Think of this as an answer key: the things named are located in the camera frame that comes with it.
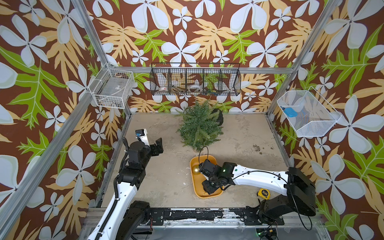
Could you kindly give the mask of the gold ball ornament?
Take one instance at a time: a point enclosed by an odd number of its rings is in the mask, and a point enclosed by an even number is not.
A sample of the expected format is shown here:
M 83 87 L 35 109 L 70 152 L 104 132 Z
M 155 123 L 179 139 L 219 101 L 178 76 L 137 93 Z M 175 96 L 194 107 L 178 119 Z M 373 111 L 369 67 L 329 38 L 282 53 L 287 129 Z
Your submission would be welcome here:
M 193 167 L 191 168 L 191 170 L 192 170 L 193 175 L 199 175 L 199 174 L 201 174 L 201 172 L 200 172 L 200 166 L 199 166 L 199 165 L 195 165 L 195 166 L 193 166 Z

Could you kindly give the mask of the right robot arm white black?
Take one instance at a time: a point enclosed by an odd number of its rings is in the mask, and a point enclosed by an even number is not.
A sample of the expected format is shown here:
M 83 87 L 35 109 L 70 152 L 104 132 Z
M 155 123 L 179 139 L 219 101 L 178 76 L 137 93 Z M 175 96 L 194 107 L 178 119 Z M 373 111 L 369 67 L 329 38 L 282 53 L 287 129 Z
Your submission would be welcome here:
M 225 191 L 230 186 L 243 185 L 277 193 L 277 197 L 260 201 L 256 214 L 261 223 L 275 223 L 291 212 L 296 212 L 299 217 L 316 215 L 315 184 L 297 168 L 274 172 L 229 162 L 219 166 L 206 159 L 198 164 L 198 169 L 205 178 L 203 190 L 209 195 L 217 190 Z

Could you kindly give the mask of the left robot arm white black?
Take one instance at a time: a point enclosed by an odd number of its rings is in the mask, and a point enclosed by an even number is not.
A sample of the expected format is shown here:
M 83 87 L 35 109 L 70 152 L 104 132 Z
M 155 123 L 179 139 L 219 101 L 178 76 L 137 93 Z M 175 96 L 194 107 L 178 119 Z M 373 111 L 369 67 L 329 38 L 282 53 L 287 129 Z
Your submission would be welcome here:
M 132 144 L 123 138 L 125 155 L 114 178 L 114 197 L 88 240 L 129 240 L 140 224 L 150 220 L 150 204 L 133 198 L 146 176 L 151 157 L 162 154 L 164 148 L 162 138 L 151 145 L 144 138 L 138 137 Z

